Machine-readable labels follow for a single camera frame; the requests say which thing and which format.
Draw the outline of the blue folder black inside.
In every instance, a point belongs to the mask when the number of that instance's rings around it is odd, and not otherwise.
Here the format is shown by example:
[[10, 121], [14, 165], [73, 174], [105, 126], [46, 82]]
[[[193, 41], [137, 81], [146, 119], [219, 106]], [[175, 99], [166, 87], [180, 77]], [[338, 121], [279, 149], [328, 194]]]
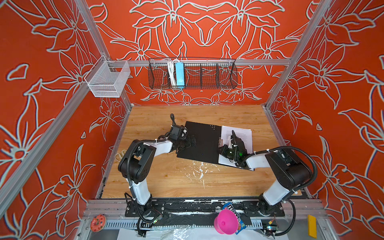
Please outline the blue folder black inside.
[[219, 143], [222, 126], [186, 122], [188, 136], [195, 136], [194, 147], [187, 148], [177, 154], [178, 158], [220, 165]]

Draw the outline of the printed paper sheet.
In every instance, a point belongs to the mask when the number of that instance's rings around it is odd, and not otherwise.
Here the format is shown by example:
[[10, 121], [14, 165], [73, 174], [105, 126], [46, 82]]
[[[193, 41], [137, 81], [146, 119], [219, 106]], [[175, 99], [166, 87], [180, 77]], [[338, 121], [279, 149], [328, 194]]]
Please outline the printed paper sheet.
[[[237, 137], [243, 140], [243, 142], [245, 143], [245, 147], [248, 151], [248, 154], [250, 155], [253, 152], [252, 131], [250, 129], [241, 129], [241, 128], [222, 126], [219, 148], [224, 145], [228, 145], [229, 148], [231, 148], [230, 141], [231, 141], [232, 130], [235, 131]], [[248, 166], [247, 163], [245, 167], [236, 167], [235, 163], [231, 162], [229, 159], [227, 159], [226, 157], [220, 154], [219, 154], [218, 163], [224, 166], [240, 168], [244, 170], [251, 170], [251, 171], [253, 170]]]

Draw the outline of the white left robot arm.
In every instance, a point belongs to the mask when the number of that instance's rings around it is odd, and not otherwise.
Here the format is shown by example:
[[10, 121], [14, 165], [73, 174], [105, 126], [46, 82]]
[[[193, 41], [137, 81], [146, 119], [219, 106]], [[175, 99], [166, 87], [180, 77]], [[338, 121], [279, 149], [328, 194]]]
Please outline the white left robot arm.
[[148, 189], [147, 176], [155, 157], [176, 153], [196, 145], [194, 136], [188, 134], [183, 125], [177, 125], [174, 114], [170, 114], [171, 129], [155, 140], [134, 140], [121, 159], [118, 170], [128, 181], [133, 202], [140, 211], [152, 207], [152, 195]]

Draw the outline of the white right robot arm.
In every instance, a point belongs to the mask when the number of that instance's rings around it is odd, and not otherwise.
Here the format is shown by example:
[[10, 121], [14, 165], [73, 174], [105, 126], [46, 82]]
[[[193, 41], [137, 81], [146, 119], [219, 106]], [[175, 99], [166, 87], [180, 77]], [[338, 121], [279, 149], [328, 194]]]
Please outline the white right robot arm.
[[244, 170], [270, 167], [276, 180], [258, 197], [257, 211], [262, 216], [275, 212], [278, 204], [288, 200], [298, 190], [311, 185], [318, 169], [315, 160], [303, 150], [292, 146], [248, 153], [244, 141], [232, 131], [230, 145], [218, 148], [220, 156], [228, 159], [235, 167]]

